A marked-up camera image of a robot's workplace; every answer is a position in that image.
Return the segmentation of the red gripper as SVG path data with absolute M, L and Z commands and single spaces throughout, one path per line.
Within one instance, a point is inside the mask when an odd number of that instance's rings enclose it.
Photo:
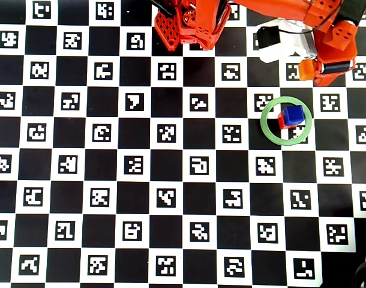
M 314 33 L 317 50 L 313 78 L 315 87 L 329 86 L 336 78 L 350 72 L 358 54 L 355 40 L 357 31 L 355 24 L 344 20 L 326 32 Z

